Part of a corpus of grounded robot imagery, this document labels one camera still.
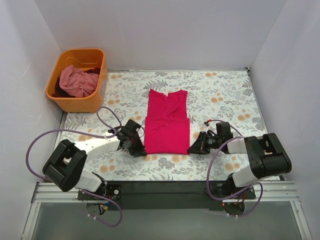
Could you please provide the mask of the magenta t shirt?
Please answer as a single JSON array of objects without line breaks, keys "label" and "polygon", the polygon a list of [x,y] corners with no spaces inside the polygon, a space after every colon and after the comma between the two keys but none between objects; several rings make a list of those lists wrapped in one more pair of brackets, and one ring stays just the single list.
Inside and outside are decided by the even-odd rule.
[{"label": "magenta t shirt", "polygon": [[190,119],[187,95],[185,90],[167,95],[153,89],[149,91],[144,136],[147,154],[188,154]]}]

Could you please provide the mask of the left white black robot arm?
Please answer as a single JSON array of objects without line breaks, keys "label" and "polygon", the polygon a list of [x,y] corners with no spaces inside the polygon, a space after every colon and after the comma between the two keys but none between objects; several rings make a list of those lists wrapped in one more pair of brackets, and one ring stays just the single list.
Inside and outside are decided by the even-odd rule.
[{"label": "left white black robot arm", "polygon": [[87,160],[92,160],[109,152],[126,151],[133,157],[147,155],[139,136],[143,127],[132,119],[115,131],[109,130],[103,137],[71,142],[62,140],[42,168],[42,173],[63,192],[76,188],[89,191],[95,200],[113,196],[108,193],[107,181],[94,172],[84,170]]}]

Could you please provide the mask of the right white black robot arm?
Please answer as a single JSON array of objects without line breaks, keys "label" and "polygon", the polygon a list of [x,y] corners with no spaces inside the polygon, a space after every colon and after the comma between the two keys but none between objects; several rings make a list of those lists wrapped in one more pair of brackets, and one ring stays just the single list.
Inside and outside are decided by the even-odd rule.
[{"label": "right white black robot arm", "polygon": [[246,154],[248,165],[232,174],[220,186],[206,181],[206,192],[217,201],[237,199],[260,180],[290,173],[292,162],[275,133],[262,136],[235,137],[234,127],[228,122],[217,120],[216,132],[212,130],[199,133],[196,141],[189,147],[189,154],[208,155],[215,150],[214,157],[219,153],[227,155]]}]

